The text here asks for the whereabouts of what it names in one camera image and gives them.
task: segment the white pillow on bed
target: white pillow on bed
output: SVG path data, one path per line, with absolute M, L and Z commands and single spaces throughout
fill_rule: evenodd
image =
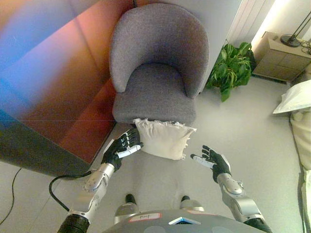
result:
M 273 113 L 284 113 L 311 107 L 311 80 L 298 83 L 282 95 L 282 102 Z
M 163 158 L 184 159 L 187 140 L 196 129 L 171 122 L 134 119 L 140 141 L 144 144 L 142 151 Z

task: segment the robotic finger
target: robotic finger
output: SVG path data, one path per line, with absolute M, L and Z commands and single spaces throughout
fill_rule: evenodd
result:
M 204 156 L 203 158 L 200 156 L 197 156 L 195 154 L 190 155 L 191 159 L 193 159 L 194 161 L 196 161 L 197 163 L 202 164 L 203 166 L 209 167 L 211 169 L 213 169 L 213 166 L 215 165 L 214 162 L 209 161 L 207 156 Z

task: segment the white bedding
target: white bedding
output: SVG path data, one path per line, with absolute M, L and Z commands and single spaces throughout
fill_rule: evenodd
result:
M 302 166 L 304 183 L 302 185 L 303 217 L 305 232 L 311 232 L 311 110 L 297 111 L 291 115 L 294 138 Z

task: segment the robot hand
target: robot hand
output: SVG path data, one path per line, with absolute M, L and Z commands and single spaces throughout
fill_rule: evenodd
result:
M 118 139 L 111 140 L 104 150 L 103 163 L 112 164 L 117 171 L 121 167 L 122 158 L 141 149 L 143 144 L 140 142 L 137 129 L 130 129 L 123 133 Z
M 190 157 L 196 162 L 207 166 L 213 170 L 213 179 L 216 183 L 217 177 L 221 173 L 230 173 L 230 164 L 224 155 L 216 153 L 208 146 L 203 145 L 202 157 L 192 154 Z

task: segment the black cable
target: black cable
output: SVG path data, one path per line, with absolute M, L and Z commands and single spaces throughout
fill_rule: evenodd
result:
M 16 176 L 20 172 L 20 170 L 21 170 L 21 168 L 17 171 L 17 173 L 15 174 L 15 176 L 13 178 L 13 181 L 12 181 L 12 204 L 11 204 L 11 208 L 10 208 L 8 214 L 5 216 L 5 218 L 0 222 L 0 225 L 8 218 L 8 216 L 11 213 L 11 211 L 13 210 L 14 200 L 15 200 L 15 197 L 14 197 L 14 182 L 15 182 Z
M 84 173 L 83 175 L 62 175 L 62 176 L 58 176 L 58 177 L 56 177 L 56 178 L 54 178 L 52 181 L 51 181 L 51 183 L 50 183 L 50 185 L 49 185 L 49 192 L 50 192 L 50 195 L 52 196 L 52 198 L 58 203 L 58 204 L 60 204 L 65 210 L 67 210 L 67 211 L 69 211 L 69 208 L 64 204 L 64 203 L 62 203 L 61 201 L 60 201 L 60 199 L 58 199 L 55 195 L 54 195 L 54 193 L 53 193 L 53 191 L 52 191 L 52 185 L 53 185 L 53 183 L 55 182 L 55 181 L 57 181 L 58 179 L 61 179 L 61 178 L 81 178 L 81 177 L 84 177 L 84 176 L 88 176 L 88 175 L 90 175 L 92 172 L 91 171 L 88 171 L 88 172 L 86 172 L 86 173 Z

